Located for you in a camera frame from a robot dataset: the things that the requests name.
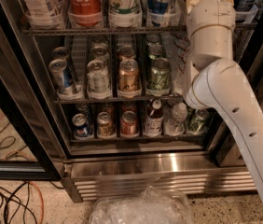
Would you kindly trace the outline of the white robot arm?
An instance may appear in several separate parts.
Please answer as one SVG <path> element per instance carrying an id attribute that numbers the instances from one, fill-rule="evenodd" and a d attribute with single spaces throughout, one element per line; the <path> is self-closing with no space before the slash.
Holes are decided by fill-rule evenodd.
<path id="1" fill-rule="evenodd" d="M 230 129 L 263 202 L 263 112 L 233 60 L 233 0 L 186 0 L 190 53 L 183 97 L 194 109 L 213 108 Z"/>

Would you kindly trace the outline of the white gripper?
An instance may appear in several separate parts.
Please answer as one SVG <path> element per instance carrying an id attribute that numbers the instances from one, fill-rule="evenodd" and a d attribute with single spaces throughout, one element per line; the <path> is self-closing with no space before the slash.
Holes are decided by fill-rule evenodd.
<path id="1" fill-rule="evenodd" d="M 188 7 L 196 4 L 187 16 L 187 34 L 191 45 L 189 60 L 192 63 L 233 58 L 232 34 L 236 15 L 230 3 L 233 1 L 186 0 Z"/>

